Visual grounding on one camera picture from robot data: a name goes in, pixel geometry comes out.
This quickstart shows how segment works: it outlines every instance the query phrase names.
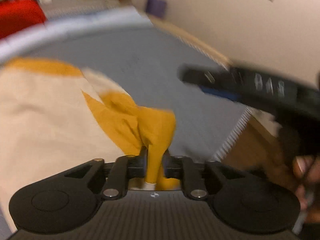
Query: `white towel with yellow border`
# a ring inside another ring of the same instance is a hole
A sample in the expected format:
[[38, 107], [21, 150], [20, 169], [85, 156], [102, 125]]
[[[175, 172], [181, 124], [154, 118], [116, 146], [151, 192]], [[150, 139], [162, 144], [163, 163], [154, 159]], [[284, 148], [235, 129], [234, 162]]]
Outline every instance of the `white towel with yellow border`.
[[17, 58], [0, 71], [0, 204], [20, 188], [94, 158], [114, 162], [148, 148], [145, 187], [171, 189], [161, 158], [175, 130], [171, 111], [137, 106], [116, 83], [91, 70]]

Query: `ribbed black surface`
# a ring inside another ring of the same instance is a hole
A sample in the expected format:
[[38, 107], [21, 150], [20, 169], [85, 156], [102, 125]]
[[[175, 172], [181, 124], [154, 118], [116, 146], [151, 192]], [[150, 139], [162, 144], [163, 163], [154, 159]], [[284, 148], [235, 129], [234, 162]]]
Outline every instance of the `ribbed black surface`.
[[104, 202], [73, 231], [36, 235], [20, 230], [11, 240], [297, 240], [289, 231], [264, 236], [238, 232], [218, 220], [205, 202], [189, 200], [181, 191], [152, 193], [129, 191], [120, 200]]

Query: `fingernail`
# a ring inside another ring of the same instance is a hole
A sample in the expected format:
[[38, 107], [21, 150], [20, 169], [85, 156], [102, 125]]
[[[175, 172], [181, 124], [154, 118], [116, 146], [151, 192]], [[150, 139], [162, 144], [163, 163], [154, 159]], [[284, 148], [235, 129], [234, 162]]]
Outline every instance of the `fingernail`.
[[299, 169], [301, 171], [301, 174], [304, 174], [305, 171], [306, 171], [306, 163], [305, 163], [305, 161], [300, 157], [297, 157], [296, 161], [297, 161], [298, 167], [299, 167]]

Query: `printed symbol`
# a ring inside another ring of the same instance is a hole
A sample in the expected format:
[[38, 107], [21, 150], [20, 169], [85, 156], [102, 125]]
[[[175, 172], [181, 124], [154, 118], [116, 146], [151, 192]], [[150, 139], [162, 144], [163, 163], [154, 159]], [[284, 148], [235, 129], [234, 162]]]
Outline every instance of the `printed symbol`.
[[284, 82], [283, 81], [278, 82], [278, 95], [280, 97], [284, 97]]
[[254, 76], [254, 84], [256, 86], [256, 90], [261, 91], [263, 89], [262, 76], [258, 73]]
[[267, 93], [271, 92], [273, 94], [273, 86], [272, 86], [271, 78], [269, 78], [268, 82], [266, 83], [266, 89], [267, 89]]
[[159, 194], [156, 193], [156, 192], [154, 192], [154, 193], [151, 193], [150, 196], [151, 196], [151, 197], [159, 197]]
[[239, 72], [239, 78], [240, 78], [241, 84], [243, 85], [243, 80], [242, 80], [242, 76], [241, 76], [241, 73], [240, 73], [240, 72]]
[[207, 78], [207, 80], [209, 80], [210, 83], [214, 83], [215, 79], [214, 77], [211, 75], [211, 73], [209, 71], [207, 71], [204, 76]]

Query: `white wall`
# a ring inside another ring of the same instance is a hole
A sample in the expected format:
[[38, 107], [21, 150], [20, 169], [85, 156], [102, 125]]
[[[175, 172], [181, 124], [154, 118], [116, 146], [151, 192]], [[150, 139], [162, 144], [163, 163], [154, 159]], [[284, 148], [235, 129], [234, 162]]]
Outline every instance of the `white wall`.
[[[146, 0], [132, 0], [140, 9]], [[167, 0], [167, 20], [224, 55], [316, 84], [320, 0]]]

